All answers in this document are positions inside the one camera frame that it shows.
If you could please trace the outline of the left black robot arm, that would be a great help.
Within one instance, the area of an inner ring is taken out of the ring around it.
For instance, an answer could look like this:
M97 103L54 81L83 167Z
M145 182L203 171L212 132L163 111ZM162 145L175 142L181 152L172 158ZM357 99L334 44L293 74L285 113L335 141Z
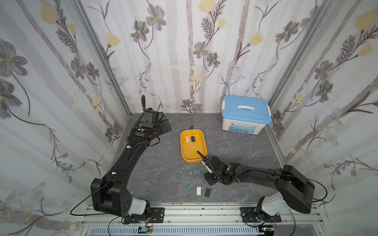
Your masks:
M150 216L149 202L132 197L127 186L143 152L151 146L154 139L159 139L172 128L163 112L146 108L144 95L141 103L143 111L126 138L126 148L102 179L94 179L91 183L89 198L92 199L96 215L127 217L131 214L143 221Z

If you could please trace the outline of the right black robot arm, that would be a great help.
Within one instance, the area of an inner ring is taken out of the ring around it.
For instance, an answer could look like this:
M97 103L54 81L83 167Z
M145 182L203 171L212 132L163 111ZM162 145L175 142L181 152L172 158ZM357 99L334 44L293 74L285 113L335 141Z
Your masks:
M198 154L208 170L204 177L209 185L253 183L277 190L272 196L261 197L252 213L241 213L243 216L251 216L255 222L273 221L275 216L286 210L309 214L313 203L328 196L327 188L323 184L306 178L291 165L278 169L262 169L237 162L225 164L216 156L204 156L200 152Z

